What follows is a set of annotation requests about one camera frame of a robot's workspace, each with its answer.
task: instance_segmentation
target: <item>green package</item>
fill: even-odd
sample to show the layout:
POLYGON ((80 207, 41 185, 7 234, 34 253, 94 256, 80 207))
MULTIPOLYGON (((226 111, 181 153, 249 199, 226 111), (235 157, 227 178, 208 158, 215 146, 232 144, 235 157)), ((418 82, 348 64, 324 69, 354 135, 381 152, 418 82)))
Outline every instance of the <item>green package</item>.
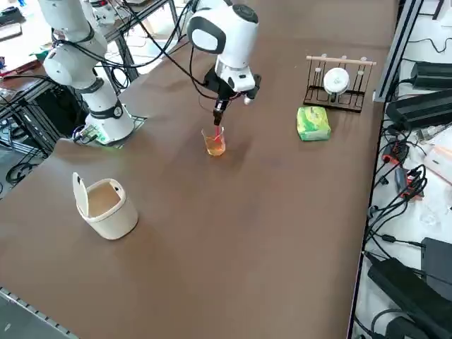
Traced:
POLYGON ((303 141, 328 140, 331 127, 323 107, 300 107, 297 112, 297 130, 303 141))

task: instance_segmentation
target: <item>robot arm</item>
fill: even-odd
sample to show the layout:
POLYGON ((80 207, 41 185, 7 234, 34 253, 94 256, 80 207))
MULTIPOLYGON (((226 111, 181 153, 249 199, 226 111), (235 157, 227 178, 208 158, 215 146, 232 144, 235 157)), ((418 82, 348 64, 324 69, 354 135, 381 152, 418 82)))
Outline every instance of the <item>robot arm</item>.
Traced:
MULTIPOLYGON (((79 0, 39 0, 42 14, 50 26, 63 32, 93 54, 103 56, 107 41, 93 30, 79 0)), ((112 85, 97 77, 93 68, 97 60, 69 44, 55 47, 44 61, 44 68, 57 83, 74 87, 87 103, 90 114, 86 125, 95 129, 104 145, 119 141, 133 131, 133 120, 119 101, 112 85)))
POLYGON ((190 42, 201 51, 218 55, 215 67, 205 77, 205 87, 218 94, 213 110, 218 125, 232 98, 244 95, 245 104, 249 104, 258 92, 261 77, 249 68, 258 16, 248 6, 232 5, 228 0, 198 0, 192 11, 187 24, 190 42))
MULTIPOLYGON (((218 94, 213 114, 220 124, 230 100, 245 96, 251 102, 259 89, 261 77, 249 68, 258 18, 245 5, 232 5, 223 0, 193 0, 193 16, 187 35, 195 48, 217 54, 215 66, 205 76, 205 87, 218 94)), ((94 1, 104 6, 107 1, 94 1)), ((50 26, 63 32, 66 40, 92 55, 103 56, 107 41, 95 31, 83 12, 81 0, 39 0, 42 13, 50 26)), ((112 85, 95 75, 97 60, 72 44, 55 47, 44 61, 44 68, 57 83, 74 87, 90 108, 86 125, 94 127, 97 140, 109 144, 126 138, 133 131, 133 120, 120 103, 112 85)))

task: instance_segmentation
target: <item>orange liquid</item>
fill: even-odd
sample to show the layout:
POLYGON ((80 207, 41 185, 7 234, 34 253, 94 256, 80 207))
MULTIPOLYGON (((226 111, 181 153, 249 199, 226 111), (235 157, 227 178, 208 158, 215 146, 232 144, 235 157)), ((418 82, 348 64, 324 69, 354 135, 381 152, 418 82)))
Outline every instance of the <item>orange liquid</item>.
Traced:
POLYGON ((225 139, 222 136, 219 137, 207 137, 206 138, 207 153, 213 157, 222 155, 226 150, 225 139))

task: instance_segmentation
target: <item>brown tabletop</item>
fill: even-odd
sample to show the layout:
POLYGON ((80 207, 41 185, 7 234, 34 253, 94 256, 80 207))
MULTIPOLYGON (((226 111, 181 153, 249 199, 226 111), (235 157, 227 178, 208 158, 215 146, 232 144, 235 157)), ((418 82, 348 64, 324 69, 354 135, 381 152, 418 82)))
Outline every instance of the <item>brown tabletop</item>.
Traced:
MULTIPOLYGON (((346 336, 381 108, 370 93, 361 114, 328 111, 331 139, 315 143, 300 141, 295 115, 307 54, 377 61, 371 92, 396 4, 247 3, 263 80, 253 105, 226 111, 226 153, 206 155, 211 114, 165 61, 121 97, 149 117, 124 148, 59 141, 0 203, 0 285, 81 338, 346 336), (122 183, 140 213, 131 234, 110 242, 83 222, 74 171, 122 183)), ((196 56, 200 78, 214 59, 196 56)))

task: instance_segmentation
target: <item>gray floor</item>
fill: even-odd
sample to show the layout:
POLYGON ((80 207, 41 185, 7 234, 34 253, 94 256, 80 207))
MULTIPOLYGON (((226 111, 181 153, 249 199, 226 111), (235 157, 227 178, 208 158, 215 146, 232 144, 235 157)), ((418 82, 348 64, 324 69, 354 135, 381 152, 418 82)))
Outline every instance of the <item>gray floor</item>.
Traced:
POLYGON ((63 339, 67 337, 29 311, 0 297, 0 338, 63 339))

